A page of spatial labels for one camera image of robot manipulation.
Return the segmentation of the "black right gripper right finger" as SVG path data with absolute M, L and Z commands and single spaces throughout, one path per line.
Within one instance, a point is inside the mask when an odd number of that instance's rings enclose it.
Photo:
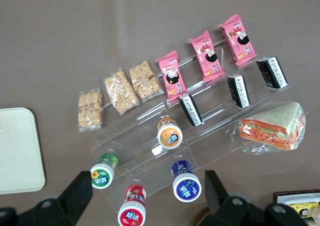
M 239 196 L 230 196 L 214 170 L 205 171 L 204 185 L 210 209 L 204 225 L 251 225 L 250 204 Z

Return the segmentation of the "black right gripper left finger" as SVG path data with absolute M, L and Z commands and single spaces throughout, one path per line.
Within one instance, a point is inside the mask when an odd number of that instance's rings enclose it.
M 91 173 L 82 171 L 58 198 L 49 198 L 31 210 L 34 225 L 76 225 L 92 199 Z

